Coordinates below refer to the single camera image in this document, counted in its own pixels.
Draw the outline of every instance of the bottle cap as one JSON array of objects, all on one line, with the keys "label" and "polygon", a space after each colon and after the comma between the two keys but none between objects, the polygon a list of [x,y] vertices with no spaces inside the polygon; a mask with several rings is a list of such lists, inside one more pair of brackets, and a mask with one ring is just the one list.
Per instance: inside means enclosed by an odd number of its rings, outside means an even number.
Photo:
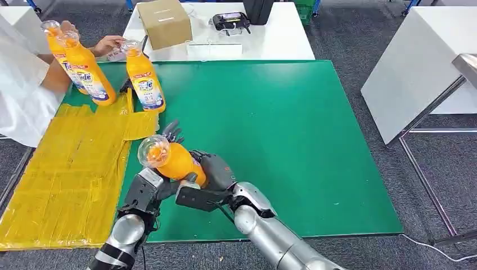
[{"label": "bottle cap", "polygon": [[57,21],[44,21],[40,25],[43,31],[52,37],[56,37],[61,34],[60,23]]},{"label": "bottle cap", "polygon": [[56,39],[65,48],[73,48],[79,44],[79,35],[74,31],[65,31],[63,35],[58,35]]},{"label": "bottle cap", "polygon": [[170,144],[162,135],[153,135],[145,138],[137,150],[139,162],[149,168],[164,165],[170,154]]},{"label": "bottle cap", "polygon": [[121,52],[127,56],[138,56],[141,51],[141,42],[137,40],[126,40],[121,45]]}]

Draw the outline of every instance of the green table surface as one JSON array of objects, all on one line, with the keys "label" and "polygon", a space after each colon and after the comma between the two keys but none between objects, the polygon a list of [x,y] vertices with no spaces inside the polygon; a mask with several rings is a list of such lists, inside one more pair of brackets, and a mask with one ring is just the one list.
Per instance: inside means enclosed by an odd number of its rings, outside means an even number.
[{"label": "green table surface", "polygon": [[[298,235],[403,231],[331,61],[154,66],[166,98],[160,125],[178,119],[187,149],[224,158],[237,179],[256,185]],[[119,89],[125,65],[101,67]],[[64,103],[96,109],[77,91]],[[140,142],[132,143],[119,205],[142,169],[136,158]],[[162,203],[159,222],[149,242],[244,238],[219,210],[178,206],[173,197]]]}]

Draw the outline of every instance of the orange bottle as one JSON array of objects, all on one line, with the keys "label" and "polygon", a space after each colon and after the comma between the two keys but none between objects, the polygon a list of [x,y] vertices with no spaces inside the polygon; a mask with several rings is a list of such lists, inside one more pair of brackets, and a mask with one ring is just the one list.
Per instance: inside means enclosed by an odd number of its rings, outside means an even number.
[{"label": "orange bottle", "polygon": [[116,100],[116,92],[106,79],[93,53],[79,43],[79,35],[66,31],[57,38],[64,47],[66,58],[76,72],[94,103],[107,106]]},{"label": "orange bottle", "polygon": [[49,50],[51,51],[53,56],[66,71],[78,91],[87,95],[88,92],[84,88],[83,83],[78,78],[76,72],[71,69],[71,65],[68,62],[68,59],[66,59],[65,49],[63,48],[63,46],[59,45],[58,41],[56,40],[56,37],[62,35],[60,24],[57,21],[44,21],[42,22],[40,27],[45,32],[46,41],[48,42]]},{"label": "orange bottle", "polygon": [[151,61],[141,52],[140,42],[126,40],[121,51],[127,57],[126,69],[142,108],[162,113],[165,110],[164,93]]},{"label": "orange bottle", "polygon": [[196,183],[204,187],[206,177],[197,162],[180,143],[169,143],[162,135],[145,138],[137,151],[139,162],[146,167],[156,168],[161,174],[173,179],[182,179],[191,172],[197,174]]}]

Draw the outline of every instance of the robotic hand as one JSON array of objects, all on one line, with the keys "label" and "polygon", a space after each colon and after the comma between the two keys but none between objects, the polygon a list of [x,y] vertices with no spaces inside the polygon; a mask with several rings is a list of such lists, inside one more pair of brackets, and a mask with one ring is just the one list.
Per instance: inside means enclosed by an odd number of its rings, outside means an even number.
[{"label": "robotic hand", "polygon": [[[163,135],[170,142],[182,142],[174,122]],[[193,150],[206,175],[207,185],[195,183],[196,174],[171,182],[157,170],[145,168],[129,188],[124,206],[110,237],[97,252],[88,270],[131,269],[139,248],[158,227],[162,200],[176,194],[175,203],[203,211],[220,208],[222,212],[254,243],[265,258],[279,270],[344,270],[317,253],[303,239],[284,225],[268,199],[251,183],[237,182],[233,171],[217,155]],[[233,217],[223,208],[227,205]]]}]

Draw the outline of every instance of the black container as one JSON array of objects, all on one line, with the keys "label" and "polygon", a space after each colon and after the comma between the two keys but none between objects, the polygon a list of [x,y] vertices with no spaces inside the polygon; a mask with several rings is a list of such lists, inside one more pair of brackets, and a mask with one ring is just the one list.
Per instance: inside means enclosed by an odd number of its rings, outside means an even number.
[{"label": "black container", "polygon": [[245,12],[251,24],[264,25],[270,17],[275,0],[244,0]]}]

